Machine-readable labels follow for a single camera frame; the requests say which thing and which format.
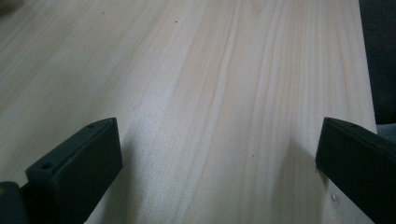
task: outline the wooden board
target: wooden board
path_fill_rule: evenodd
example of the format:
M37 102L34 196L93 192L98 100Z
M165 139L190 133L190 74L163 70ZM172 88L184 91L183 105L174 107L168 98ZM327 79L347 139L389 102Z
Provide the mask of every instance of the wooden board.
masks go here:
M12 0L0 179L117 117L87 223L371 223L316 170L325 116L375 132L358 0Z

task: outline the light wood surface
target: light wood surface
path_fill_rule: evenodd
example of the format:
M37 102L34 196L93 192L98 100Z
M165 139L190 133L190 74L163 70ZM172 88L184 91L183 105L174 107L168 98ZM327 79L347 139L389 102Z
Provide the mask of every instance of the light wood surface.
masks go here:
M371 223L316 170L325 116L375 132L358 0L12 0L0 179L117 117L87 223Z

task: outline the wooden plank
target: wooden plank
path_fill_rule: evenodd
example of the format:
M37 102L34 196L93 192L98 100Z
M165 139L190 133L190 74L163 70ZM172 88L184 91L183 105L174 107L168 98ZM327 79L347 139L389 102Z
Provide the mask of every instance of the wooden plank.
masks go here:
M0 15L0 179L117 117L88 223L370 223L315 153L375 132L358 0L37 0Z

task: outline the clamp jaw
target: clamp jaw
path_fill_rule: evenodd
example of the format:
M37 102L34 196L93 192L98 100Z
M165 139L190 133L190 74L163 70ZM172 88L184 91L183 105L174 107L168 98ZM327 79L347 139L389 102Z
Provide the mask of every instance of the clamp jaw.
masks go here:
M121 168L117 120L87 125L31 165L21 189L0 183L0 223L84 223Z

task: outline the wood grain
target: wood grain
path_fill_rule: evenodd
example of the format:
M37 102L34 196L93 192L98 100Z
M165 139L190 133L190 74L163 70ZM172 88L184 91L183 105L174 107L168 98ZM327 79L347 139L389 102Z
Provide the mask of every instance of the wood grain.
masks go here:
M371 223L314 157L375 132L358 0L13 0L0 179L117 117L124 169L87 223Z

